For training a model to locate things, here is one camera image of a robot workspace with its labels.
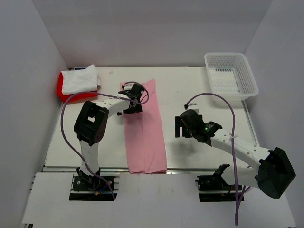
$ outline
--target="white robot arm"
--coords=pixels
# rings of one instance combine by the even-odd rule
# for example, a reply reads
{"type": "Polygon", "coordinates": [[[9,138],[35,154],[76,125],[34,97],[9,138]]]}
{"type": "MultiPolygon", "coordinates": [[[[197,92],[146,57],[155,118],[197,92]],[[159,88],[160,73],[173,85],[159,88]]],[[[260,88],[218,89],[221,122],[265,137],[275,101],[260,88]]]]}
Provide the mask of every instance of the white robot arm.
{"type": "MultiPolygon", "coordinates": [[[[140,84],[131,83],[118,92],[118,98],[110,98],[97,104],[90,101],[84,103],[75,123],[74,131],[80,142],[81,154],[93,173],[100,175],[98,143],[105,134],[107,119],[114,114],[121,114],[121,112],[125,114],[141,112],[142,106],[132,101],[140,102],[144,90],[140,84]]],[[[87,170],[83,161],[81,167],[77,168],[76,171],[86,181],[89,188],[95,189],[98,186],[99,179],[87,170]]]]}
{"type": "MultiPolygon", "coordinates": [[[[219,148],[232,154],[231,134],[215,122],[204,123],[202,115],[195,108],[188,109],[175,117],[175,137],[195,138],[198,142],[219,148]]],[[[234,138],[235,156],[247,163],[250,168],[238,168],[239,185],[260,188],[266,195],[278,199],[295,178],[295,171],[285,153],[280,148],[269,150],[234,138]]],[[[203,190],[206,176],[198,176],[199,188],[203,190]]],[[[234,169],[229,164],[221,165],[208,180],[208,185],[220,190],[234,185],[234,169]]]]}

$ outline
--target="red bag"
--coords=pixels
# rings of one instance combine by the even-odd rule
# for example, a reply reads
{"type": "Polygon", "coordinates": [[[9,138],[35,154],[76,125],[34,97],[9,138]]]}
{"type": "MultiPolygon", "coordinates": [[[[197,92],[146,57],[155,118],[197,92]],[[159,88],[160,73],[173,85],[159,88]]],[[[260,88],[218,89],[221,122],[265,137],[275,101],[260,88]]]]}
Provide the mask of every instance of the red bag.
{"type": "MultiPolygon", "coordinates": [[[[58,77],[58,84],[57,84],[57,96],[59,96],[60,100],[62,102],[65,102],[67,101],[67,99],[72,95],[72,94],[69,94],[69,95],[63,95],[62,94],[62,84],[63,84],[63,75],[62,73],[60,73],[59,77],[58,77]]],[[[72,102],[72,101],[78,101],[78,100],[81,100],[81,99],[84,99],[84,98],[87,98],[87,97],[94,97],[94,96],[97,96],[97,94],[79,94],[79,95],[76,95],[74,96],[71,100],[69,100],[69,102],[72,102]]]]}

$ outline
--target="cable tie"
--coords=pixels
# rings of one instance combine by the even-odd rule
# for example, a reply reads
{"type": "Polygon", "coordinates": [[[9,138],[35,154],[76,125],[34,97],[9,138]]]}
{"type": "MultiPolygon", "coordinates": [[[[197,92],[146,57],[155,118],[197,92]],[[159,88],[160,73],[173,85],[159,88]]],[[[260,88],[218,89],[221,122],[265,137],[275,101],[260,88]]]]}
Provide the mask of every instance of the cable tie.
{"type": "Polygon", "coordinates": [[[116,98],[117,98],[118,100],[122,100],[122,98],[119,96],[119,94],[116,95],[116,98]]]}
{"type": "Polygon", "coordinates": [[[235,139],[235,138],[237,138],[237,134],[235,134],[234,136],[232,136],[232,135],[230,135],[230,139],[232,140],[232,139],[235,139]]]}

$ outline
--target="white wall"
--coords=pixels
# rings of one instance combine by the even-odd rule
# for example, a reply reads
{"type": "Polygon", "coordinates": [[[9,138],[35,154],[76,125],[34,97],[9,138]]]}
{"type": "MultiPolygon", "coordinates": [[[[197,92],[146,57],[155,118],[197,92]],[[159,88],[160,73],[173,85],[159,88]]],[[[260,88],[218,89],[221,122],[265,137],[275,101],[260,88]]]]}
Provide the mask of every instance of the white wall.
{"type": "Polygon", "coordinates": [[[33,0],[69,67],[202,66],[243,53],[272,0],[33,0]]]}
{"type": "Polygon", "coordinates": [[[248,101],[258,138],[287,152],[297,177],[286,196],[303,228],[304,1],[274,0],[245,55],[260,91],[248,101]]]}
{"type": "Polygon", "coordinates": [[[0,227],[19,227],[59,112],[66,65],[30,0],[0,3],[0,227]]]}

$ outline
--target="white plastic basket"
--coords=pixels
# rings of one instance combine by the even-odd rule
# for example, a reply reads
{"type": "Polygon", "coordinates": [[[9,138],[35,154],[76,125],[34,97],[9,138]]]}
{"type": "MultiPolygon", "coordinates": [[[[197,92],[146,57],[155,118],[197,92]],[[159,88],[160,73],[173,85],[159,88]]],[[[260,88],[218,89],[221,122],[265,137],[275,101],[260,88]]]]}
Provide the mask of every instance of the white plastic basket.
{"type": "Polygon", "coordinates": [[[255,78],[243,54],[207,53],[205,63],[213,93],[230,102],[243,101],[258,94],[255,78]]]}

